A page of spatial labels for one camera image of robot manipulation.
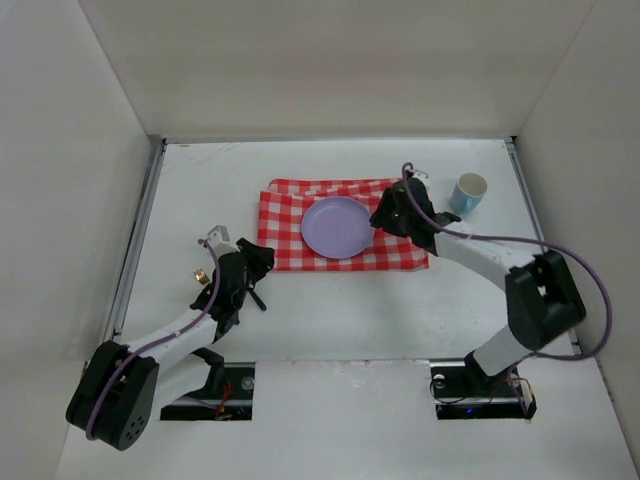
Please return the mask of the red white checkered cloth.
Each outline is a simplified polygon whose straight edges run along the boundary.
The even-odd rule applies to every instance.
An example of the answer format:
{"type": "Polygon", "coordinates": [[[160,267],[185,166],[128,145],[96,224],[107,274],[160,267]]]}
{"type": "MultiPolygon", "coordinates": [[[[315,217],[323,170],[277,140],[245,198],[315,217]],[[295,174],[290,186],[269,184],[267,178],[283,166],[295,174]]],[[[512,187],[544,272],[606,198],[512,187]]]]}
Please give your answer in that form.
{"type": "Polygon", "coordinates": [[[406,238],[381,230],[372,245],[350,259],[328,259],[304,242],[301,222],[306,210],[324,197],[345,196],[373,212],[395,180],[344,179],[297,180],[277,178],[260,192],[257,242],[275,250],[274,269],[280,272],[414,271],[429,267],[428,253],[406,238]]]}

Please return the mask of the purple plastic plate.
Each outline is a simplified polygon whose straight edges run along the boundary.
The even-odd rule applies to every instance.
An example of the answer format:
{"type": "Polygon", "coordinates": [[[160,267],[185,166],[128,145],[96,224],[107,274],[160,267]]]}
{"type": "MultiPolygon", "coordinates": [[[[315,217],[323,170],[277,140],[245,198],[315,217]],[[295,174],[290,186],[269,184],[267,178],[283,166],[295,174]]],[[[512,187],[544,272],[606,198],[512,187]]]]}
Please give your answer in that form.
{"type": "Polygon", "coordinates": [[[301,235],[316,254],[328,259],[352,258],[373,243],[369,210],[355,199],[334,196],[320,199],[304,213],[301,235]]]}

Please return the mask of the light blue mug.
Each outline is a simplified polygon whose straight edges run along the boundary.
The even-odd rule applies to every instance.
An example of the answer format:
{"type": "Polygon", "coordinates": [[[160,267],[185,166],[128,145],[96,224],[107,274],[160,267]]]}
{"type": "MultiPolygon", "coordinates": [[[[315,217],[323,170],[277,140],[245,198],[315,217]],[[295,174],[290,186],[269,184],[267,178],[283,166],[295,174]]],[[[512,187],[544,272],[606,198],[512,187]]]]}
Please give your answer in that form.
{"type": "Polygon", "coordinates": [[[450,197],[450,205],[457,214],[466,214],[475,209],[488,190],[488,183],[477,173],[461,175],[450,197]]]}

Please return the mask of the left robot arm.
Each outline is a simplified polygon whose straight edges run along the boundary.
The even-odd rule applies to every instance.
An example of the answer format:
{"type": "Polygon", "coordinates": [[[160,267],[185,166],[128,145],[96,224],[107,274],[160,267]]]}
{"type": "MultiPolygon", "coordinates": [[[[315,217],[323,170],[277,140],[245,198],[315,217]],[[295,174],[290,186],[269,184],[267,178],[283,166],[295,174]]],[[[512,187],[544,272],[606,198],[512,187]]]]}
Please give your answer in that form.
{"type": "Polygon", "coordinates": [[[238,325],[245,299],[273,269],[275,251],[244,238],[230,243],[219,232],[198,243],[214,268],[187,310],[138,340],[108,340],[92,355],[65,412],[88,440],[124,451],[164,407],[220,387],[224,359],[210,347],[238,325]]]}

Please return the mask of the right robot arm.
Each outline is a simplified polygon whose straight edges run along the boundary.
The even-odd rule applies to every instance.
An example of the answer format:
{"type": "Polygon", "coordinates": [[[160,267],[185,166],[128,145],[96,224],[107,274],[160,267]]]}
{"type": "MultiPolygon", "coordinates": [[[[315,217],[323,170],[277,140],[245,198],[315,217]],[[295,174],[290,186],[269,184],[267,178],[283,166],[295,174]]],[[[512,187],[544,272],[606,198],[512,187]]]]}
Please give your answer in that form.
{"type": "Polygon", "coordinates": [[[465,267],[504,292],[506,326],[464,358],[472,382],[483,384],[503,375],[586,317],[560,253],[535,255],[504,241],[477,239],[456,215],[435,212],[426,186],[415,177],[384,190],[370,224],[465,267]]]}

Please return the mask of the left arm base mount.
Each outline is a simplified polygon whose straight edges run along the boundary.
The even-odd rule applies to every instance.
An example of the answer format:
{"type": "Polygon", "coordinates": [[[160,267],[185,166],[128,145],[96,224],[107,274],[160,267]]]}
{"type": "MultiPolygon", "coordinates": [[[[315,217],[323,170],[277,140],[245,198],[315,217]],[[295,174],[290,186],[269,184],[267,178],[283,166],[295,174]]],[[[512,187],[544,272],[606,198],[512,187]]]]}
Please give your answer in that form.
{"type": "Polygon", "coordinates": [[[187,357],[209,368],[204,385],[164,406],[161,421],[250,421],[253,416],[255,363],[226,363],[208,348],[187,357]]]}

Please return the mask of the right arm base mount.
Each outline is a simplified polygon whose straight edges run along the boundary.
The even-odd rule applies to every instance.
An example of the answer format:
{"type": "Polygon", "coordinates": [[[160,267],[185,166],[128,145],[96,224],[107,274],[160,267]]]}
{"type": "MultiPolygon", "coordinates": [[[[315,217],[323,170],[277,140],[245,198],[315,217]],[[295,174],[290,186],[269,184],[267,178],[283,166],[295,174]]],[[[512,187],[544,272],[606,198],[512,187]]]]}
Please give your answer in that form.
{"type": "Polygon", "coordinates": [[[438,420],[530,421],[537,412],[531,383],[512,364],[487,376],[472,359],[451,358],[429,363],[429,393],[438,420]]]}

